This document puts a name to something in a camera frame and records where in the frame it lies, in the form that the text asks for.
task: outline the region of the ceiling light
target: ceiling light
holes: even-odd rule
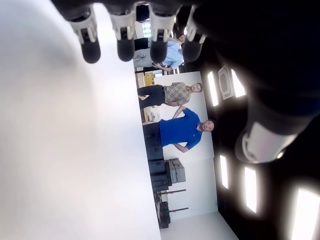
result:
[[[312,240],[319,211],[320,196],[299,188],[292,240]]]
[[[215,107],[215,106],[219,105],[219,102],[218,102],[218,95],[217,95],[216,84],[215,84],[213,72],[211,71],[207,77],[208,77],[208,82],[209,82],[209,87],[210,87],[212,104]]]
[[[241,97],[243,95],[246,95],[246,91],[244,86],[242,86],[241,82],[239,81],[239,78],[236,75],[236,72],[231,69],[232,79],[233,79],[233,87],[235,92],[235,97]]]
[[[284,155],[285,151],[282,151],[279,153],[278,156],[276,156],[276,159],[280,159]]]
[[[245,201],[246,206],[254,213],[257,212],[257,179],[256,171],[248,167],[244,169],[245,174]]]
[[[220,155],[220,166],[221,166],[222,185],[225,186],[226,189],[229,189],[227,159],[225,156]]]

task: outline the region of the blue polo shirt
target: blue polo shirt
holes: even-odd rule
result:
[[[161,119],[159,127],[162,146],[187,142],[185,146],[190,150],[200,142],[202,131],[197,130],[197,126],[201,123],[198,115],[189,108],[183,112],[183,117]]]

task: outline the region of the yellow box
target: yellow box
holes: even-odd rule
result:
[[[150,86],[155,84],[155,75],[153,72],[146,72],[144,74],[145,86]]]

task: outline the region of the dark trousers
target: dark trousers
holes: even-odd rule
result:
[[[165,103],[165,92],[164,87],[161,85],[151,85],[140,87],[137,89],[138,95],[149,95],[146,99],[141,100],[139,98],[140,109],[144,109],[150,106],[160,106]]]
[[[143,37],[134,40],[134,50],[147,49],[148,48],[148,38]]]
[[[162,146],[159,122],[142,125],[146,148]]]

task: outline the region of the window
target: window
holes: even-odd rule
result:
[[[147,19],[144,23],[142,23],[143,37],[150,38],[151,37],[151,24],[150,19]]]

